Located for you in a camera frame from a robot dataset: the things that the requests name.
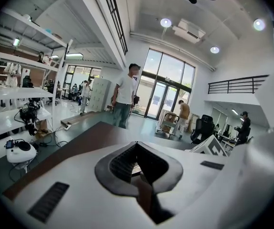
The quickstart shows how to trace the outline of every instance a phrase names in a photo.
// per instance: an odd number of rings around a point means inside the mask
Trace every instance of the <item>door frame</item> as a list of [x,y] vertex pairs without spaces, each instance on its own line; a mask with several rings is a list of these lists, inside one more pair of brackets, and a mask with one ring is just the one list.
[[[164,90],[164,93],[163,93],[163,95],[161,97],[161,102],[160,102],[160,105],[158,107],[158,111],[157,111],[156,117],[151,117],[151,116],[148,116],[148,111],[149,111],[151,103],[152,103],[152,99],[153,99],[153,96],[154,96],[154,92],[155,92],[157,83],[165,85],[165,90]],[[152,93],[151,93],[151,97],[149,99],[149,102],[148,102],[148,105],[147,105],[147,109],[146,109],[146,112],[145,112],[145,115],[144,115],[145,118],[152,119],[152,120],[159,120],[162,108],[163,108],[163,106],[164,106],[164,104],[166,102],[166,98],[167,98],[169,87],[172,87],[172,88],[176,89],[175,98],[174,98],[174,101],[173,101],[173,104],[172,104],[172,107],[171,107],[171,112],[173,112],[173,110],[175,108],[175,104],[176,104],[176,99],[177,99],[177,97],[179,95],[179,88],[176,88],[176,87],[174,87],[174,86],[172,86],[170,84],[167,84],[165,82],[161,82],[161,81],[157,81],[156,80],[154,82],[154,87],[153,87],[153,90],[152,90]]]

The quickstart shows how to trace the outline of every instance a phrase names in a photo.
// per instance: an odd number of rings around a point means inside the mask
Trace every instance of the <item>concrete floor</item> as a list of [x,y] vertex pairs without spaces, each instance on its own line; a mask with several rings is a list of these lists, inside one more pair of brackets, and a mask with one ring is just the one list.
[[[47,106],[46,109],[50,111],[51,106]],[[61,126],[60,120],[69,118],[71,116],[75,116],[78,114],[79,107],[77,106],[77,103],[71,103],[67,101],[63,101],[62,104],[59,104],[56,106],[56,120],[54,123],[54,130]],[[57,142],[59,141],[71,141],[76,136],[80,135],[82,132],[86,131],[96,123],[103,121],[109,124],[112,124],[113,115],[108,112],[101,112],[96,115],[94,115],[91,118],[88,118],[83,121],[79,125],[79,130],[75,130],[75,127],[71,127],[71,130],[69,129],[68,132],[66,131],[58,131],[57,132]],[[142,136],[143,140],[151,141],[153,137],[159,137],[167,139],[167,134],[164,133],[158,133],[155,134],[156,130],[156,121],[143,118],[136,114],[131,114],[127,121],[127,129],[131,132],[136,133],[136,135]],[[31,139],[34,139],[33,136],[28,136],[25,138],[25,141],[31,141]],[[191,143],[190,140],[190,133],[184,133],[183,138],[181,140],[178,139],[178,137],[171,137],[171,140],[179,141],[183,143]],[[55,140],[54,136],[47,136],[44,138],[44,142],[49,143],[48,147],[39,147],[39,153],[34,159],[30,165],[29,169],[34,168],[39,162],[46,159],[49,155],[54,153],[56,150],[58,150],[61,147],[55,146]],[[7,189],[9,186],[11,186],[14,181],[17,181],[24,175],[24,171],[19,171],[16,169],[12,169],[13,165],[7,161],[6,156],[0,158],[0,193],[2,193],[5,189]]]

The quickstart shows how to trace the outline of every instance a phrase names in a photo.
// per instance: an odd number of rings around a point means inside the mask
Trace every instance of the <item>gray floor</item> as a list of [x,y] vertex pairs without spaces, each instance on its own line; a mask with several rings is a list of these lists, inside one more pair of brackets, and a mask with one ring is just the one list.
[[[113,117],[112,114],[103,112],[103,113],[96,114],[95,116],[80,122],[79,125],[73,125],[68,132],[60,130],[56,133],[57,142],[58,141],[69,142],[75,137],[77,137],[78,135],[80,135],[82,132],[94,126],[96,123],[100,121],[111,124],[112,117]],[[151,142],[151,139],[153,139],[153,137],[159,137],[164,139],[168,138],[168,136],[164,133],[155,134],[156,121],[146,119],[135,114],[132,114],[129,117],[127,122],[127,129],[131,132],[136,133],[137,136],[141,136],[143,139],[141,141]],[[183,143],[191,143],[190,133],[184,133],[183,138],[181,140],[179,140],[178,137],[174,137],[174,136],[171,137],[171,140],[180,141]],[[44,142],[46,143],[50,142],[49,145],[52,145],[52,146],[39,147],[39,153],[36,159],[34,159],[30,163],[29,169],[34,168],[39,162],[43,161],[53,152],[61,148],[61,147],[55,146],[54,136],[50,135],[45,137]],[[14,183],[11,180],[11,178],[14,181],[17,181],[24,175],[24,171],[19,171],[12,168],[13,168],[13,165],[7,161],[6,156],[0,158],[0,193],[2,193],[5,189],[7,189],[9,186],[11,186]]]

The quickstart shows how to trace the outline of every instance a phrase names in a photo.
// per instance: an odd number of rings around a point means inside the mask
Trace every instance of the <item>air conditioner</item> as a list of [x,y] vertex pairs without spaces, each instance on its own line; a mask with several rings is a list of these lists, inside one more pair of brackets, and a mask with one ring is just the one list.
[[195,44],[205,35],[205,32],[195,24],[181,20],[178,26],[173,26],[174,34]]

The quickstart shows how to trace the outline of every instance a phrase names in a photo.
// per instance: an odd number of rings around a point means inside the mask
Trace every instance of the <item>ceiling light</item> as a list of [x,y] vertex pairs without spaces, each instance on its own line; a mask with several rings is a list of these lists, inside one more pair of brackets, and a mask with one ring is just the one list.
[[13,41],[13,46],[14,46],[14,47],[17,47],[18,44],[19,44],[19,41],[20,41],[19,38],[15,38],[14,41]]
[[168,28],[172,25],[172,22],[169,19],[162,19],[160,21],[160,24],[161,24],[162,27]]
[[218,53],[220,51],[220,49],[217,46],[213,46],[212,48],[210,48],[210,52],[212,53]]
[[232,111],[233,111],[236,115],[239,115],[234,109],[232,109]]
[[82,56],[83,57],[83,54],[81,54],[81,53],[68,53],[68,54],[66,54],[66,57],[77,57],[77,56]]
[[265,28],[265,22],[261,19],[256,19],[253,22],[253,27],[257,30],[257,31],[262,31]]

